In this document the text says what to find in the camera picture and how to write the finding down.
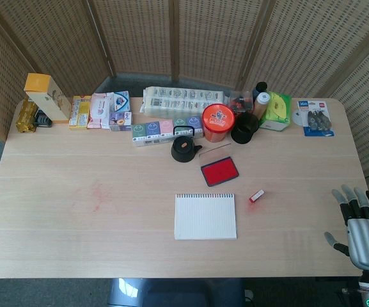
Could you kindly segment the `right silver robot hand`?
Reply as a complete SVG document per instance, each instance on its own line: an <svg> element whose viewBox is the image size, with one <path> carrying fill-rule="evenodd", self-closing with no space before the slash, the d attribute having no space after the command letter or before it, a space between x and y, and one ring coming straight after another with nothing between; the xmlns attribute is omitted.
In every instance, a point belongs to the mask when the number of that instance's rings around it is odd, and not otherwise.
<svg viewBox="0 0 369 307"><path fill-rule="evenodd" d="M369 191L343 184L331 191L338 202L347 231L347 243L338 242L331 233L324 237L335 250L350 258L355 267L369 271Z"/></svg>

